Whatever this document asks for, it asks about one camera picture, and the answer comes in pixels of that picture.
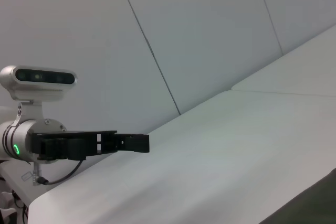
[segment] white table surface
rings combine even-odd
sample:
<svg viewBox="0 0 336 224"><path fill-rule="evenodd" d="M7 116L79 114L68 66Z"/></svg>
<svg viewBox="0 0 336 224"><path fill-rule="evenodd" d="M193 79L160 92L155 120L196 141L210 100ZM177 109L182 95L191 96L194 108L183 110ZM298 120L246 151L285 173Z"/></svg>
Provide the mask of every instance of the white table surface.
<svg viewBox="0 0 336 224"><path fill-rule="evenodd" d="M336 96L336 26L252 74L232 90Z"/></svg>
<svg viewBox="0 0 336 224"><path fill-rule="evenodd" d="M227 91L37 198L29 224L259 223L336 167L336 98Z"/></svg>

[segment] camera lens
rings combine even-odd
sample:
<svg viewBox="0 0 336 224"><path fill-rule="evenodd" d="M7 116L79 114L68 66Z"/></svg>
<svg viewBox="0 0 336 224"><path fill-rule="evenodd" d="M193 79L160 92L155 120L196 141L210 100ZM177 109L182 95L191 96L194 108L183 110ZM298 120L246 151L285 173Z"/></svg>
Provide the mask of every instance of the camera lens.
<svg viewBox="0 0 336 224"><path fill-rule="evenodd" d="M38 82L41 82L42 81L42 74L40 73L33 73L32 74L32 80L35 80L35 81L38 81Z"/></svg>
<svg viewBox="0 0 336 224"><path fill-rule="evenodd" d="M59 82L59 83L62 83L63 82L63 77L62 76L57 76L56 81Z"/></svg>
<svg viewBox="0 0 336 224"><path fill-rule="evenodd" d="M29 82L45 82L58 84L73 84L76 80L75 76L70 73L38 71L31 69L18 69L15 77L19 81Z"/></svg>
<svg viewBox="0 0 336 224"><path fill-rule="evenodd" d="M26 74L22 71L17 71L16 72L16 78L20 81L25 81L26 80Z"/></svg>

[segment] black cable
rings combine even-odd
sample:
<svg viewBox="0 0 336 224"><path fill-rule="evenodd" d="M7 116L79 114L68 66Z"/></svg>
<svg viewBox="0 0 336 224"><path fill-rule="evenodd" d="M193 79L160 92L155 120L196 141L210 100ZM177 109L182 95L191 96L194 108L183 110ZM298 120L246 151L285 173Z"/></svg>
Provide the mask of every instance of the black cable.
<svg viewBox="0 0 336 224"><path fill-rule="evenodd" d="M83 160L79 161L77 166L67 175L67 176L64 176L63 178L60 178L56 181L53 181L53 182L49 182L47 179L43 178L43 177L38 177L37 178L37 182L39 184L42 184L42 185L54 185L54 184L57 184L57 183L60 183L60 182L63 182L64 180L70 178L79 168L79 166L83 163Z"/></svg>
<svg viewBox="0 0 336 224"><path fill-rule="evenodd" d="M26 224L25 222L25 212L26 212L26 205L23 205L23 209L22 209L22 223Z"/></svg>
<svg viewBox="0 0 336 224"><path fill-rule="evenodd" d="M23 209L24 208L24 206L25 206L25 204L23 204L23 206L22 207L19 207L18 205L17 205L17 203L16 203L16 198L14 198L14 204L16 205L16 207L17 208L19 208L19 209Z"/></svg>
<svg viewBox="0 0 336 224"><path fill-rule="evenodd" d="M26 207L25 215L26 215L26 217L27 217L27 220L28 220L28 212L29 212L29 208Z"/></svg>

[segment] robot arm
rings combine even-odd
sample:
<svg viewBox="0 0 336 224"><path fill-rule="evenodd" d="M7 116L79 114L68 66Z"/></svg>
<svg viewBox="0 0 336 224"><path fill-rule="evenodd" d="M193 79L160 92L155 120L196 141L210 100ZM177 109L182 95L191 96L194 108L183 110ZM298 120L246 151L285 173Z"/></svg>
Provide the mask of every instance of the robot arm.
<svg viewBox="0 0 336 224"><path fill-rule="evenodd" d="M0 158L33 162L33 184L40 179L40 164L59 159L83 161L87 156L117 151L149 152L149 136L116 134L116 131L68 132L54 120L45 119L42 102L58 101L77 82L66 70L8 66L0 72L0 83L14 100L21 102L14 121L0 125Z"/></svg>

